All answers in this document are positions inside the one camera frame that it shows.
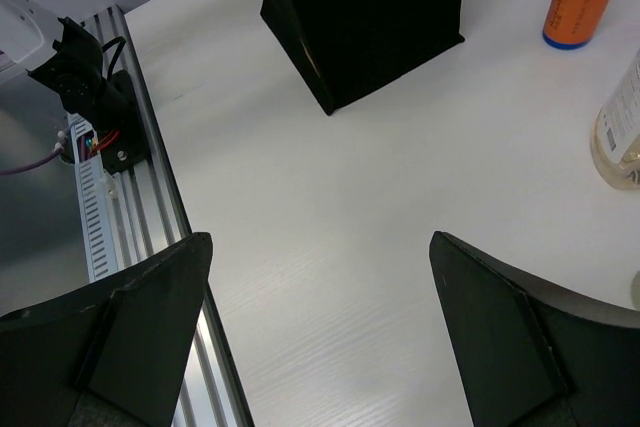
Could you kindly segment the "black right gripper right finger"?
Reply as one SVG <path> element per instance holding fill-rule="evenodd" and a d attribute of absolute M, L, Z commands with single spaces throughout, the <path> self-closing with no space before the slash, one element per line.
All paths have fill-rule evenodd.
<path fill-rule="evenodd" d="M 639 314 L 437 232 L 429 259 L 476 426 L 636 426 Z"/>

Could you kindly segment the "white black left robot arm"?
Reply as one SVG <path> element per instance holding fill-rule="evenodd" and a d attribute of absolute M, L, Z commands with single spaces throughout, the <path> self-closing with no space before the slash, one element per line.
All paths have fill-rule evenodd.
<path fill-rule="evenodd" d="M 69 17 L 32 0 L 1 0 L 1 51 L 96 129 L 115 129 L 130 113 L 103 76 L 102 45 Z"/>

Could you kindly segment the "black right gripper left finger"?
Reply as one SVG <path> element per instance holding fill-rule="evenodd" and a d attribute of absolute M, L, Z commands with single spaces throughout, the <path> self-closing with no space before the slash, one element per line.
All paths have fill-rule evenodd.
<path fill-rule="evenodd" d="M 170 425 L 212 257 L 210 235 L 194 233 L 2 316 L 2 425 Z"/>

